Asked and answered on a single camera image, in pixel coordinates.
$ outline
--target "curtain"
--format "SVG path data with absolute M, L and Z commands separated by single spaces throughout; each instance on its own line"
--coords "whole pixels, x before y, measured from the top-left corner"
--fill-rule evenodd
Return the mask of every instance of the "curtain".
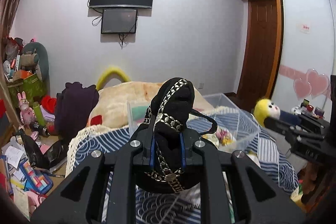
M 13 25 L 14 17 L 20 0 L 0 0 L 0 56 L 4 56 L 7 37 Z M 4 100 L 8 119 L 17 129 L 20 119 L 12 105 L 11 96 L 8 91 L 3 66 L 0 66 L 0 98 Z

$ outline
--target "white sliding door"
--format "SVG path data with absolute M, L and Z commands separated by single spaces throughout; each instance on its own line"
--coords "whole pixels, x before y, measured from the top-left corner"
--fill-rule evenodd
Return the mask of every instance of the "white sliding door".
M 290 111 L 303 99 L 323 108 L 330 98 L 335 29 L 330 0 L 283 0 L 283 46 L 272 100 Z

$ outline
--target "green cylinder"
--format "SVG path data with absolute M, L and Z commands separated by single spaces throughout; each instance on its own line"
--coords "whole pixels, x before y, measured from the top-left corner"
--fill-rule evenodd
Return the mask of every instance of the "green cylinder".
M 36 117 L 37 122 L 40 125 L 45 126 L 46 123 L 45 123 L 45 120 L 44 120 L 43 115 L 42 115 L 40 104 L 38 102 L 33 103 L 33 110 L 35 112 L 35 117 Z

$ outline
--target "pink toy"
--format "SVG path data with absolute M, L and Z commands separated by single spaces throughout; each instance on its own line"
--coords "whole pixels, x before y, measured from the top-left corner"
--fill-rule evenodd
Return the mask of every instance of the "pink toy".
M 21 94 L 17 94 L 17 98 L 19 99 L 19 108 L 21 110 L 20 112 L 20 118 L 21 122 L 23 124 L 29 125 L 31 122 L 35 121 L 35 113 L 31 107 L 29 107 L 29 102 L 26 99 L 26 93 L 22 92 Z
M 216 137 L 218 140 L 222 140 L 225 137 L 230 136 L 230 132 L 226 129 L 220 129 L 218 128 L 216 131 Z

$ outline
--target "beige fluffy blanket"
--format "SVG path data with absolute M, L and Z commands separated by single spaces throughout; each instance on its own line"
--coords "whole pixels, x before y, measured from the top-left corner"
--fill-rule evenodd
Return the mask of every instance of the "beige fluffy blanket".
M 149 104 L 158 93 L 163 83 L 126 82 L 99 91 L 99 101 L 91 111 L 89 121 L 102 115 L 102 125 L 109 128 L 120 128 L 128 124 L 127 101 Z M 194 109 L 213 109 L 202 95 L 195 89 Z

